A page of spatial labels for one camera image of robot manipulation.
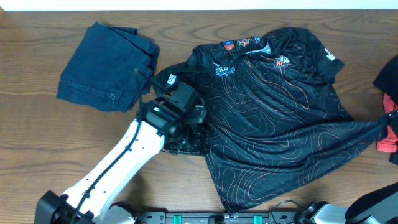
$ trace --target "black shirt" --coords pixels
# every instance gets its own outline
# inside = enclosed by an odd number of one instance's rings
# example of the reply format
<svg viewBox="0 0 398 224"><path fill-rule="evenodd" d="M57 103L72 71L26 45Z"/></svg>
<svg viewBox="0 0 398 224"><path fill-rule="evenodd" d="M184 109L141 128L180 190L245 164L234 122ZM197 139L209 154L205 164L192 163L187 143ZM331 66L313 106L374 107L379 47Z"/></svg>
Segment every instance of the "black shirt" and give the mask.
<svg viewBox="0 0 398 224"><path fill-rule="evenodd" d="M384 124L353 121L340 103L331 84L343 66L309 30L286 27L200 45L157 81L173 90L183 80L204 97L206 161L234 213L330 173L383 135Z"/></svg>

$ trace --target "white background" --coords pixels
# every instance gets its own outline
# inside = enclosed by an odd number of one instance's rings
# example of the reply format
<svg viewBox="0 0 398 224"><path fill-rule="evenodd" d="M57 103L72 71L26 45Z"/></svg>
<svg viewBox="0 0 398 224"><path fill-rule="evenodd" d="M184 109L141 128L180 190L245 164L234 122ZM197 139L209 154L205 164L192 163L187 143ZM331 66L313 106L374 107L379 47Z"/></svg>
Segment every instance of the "white background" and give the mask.
<svg viewBox="0 0 398 224"><path fill-rule="evenodd" d="M398 9L398 0L0 0L6 11Z"/></svg>

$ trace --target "wooden surface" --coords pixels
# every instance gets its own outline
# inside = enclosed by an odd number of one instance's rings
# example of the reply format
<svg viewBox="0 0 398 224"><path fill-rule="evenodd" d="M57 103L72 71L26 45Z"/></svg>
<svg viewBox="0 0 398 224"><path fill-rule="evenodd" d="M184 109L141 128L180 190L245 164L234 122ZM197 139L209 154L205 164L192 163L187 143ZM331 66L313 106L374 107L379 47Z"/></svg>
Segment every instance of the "wooden surface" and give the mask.
<svg viewBox="0 0 398 224"><path fill-rule="evenodd" d="M55 99L60 74L94 21L137 27L154 39L161 48L158 71L186 60L198 44L308 28L346 64L334 87L353 117L363 120L383 114L372 81L398 54L397 11L8 12L0 23L0 223L32 223L38 199L80 180L135 117L137 105L105 113ZM397 181L398 166L388 157L372 145L332 174L255 210L285 199L348 206ZM204 158L194 156L159 154L118 199L141 208L223 210Z"/></svg>

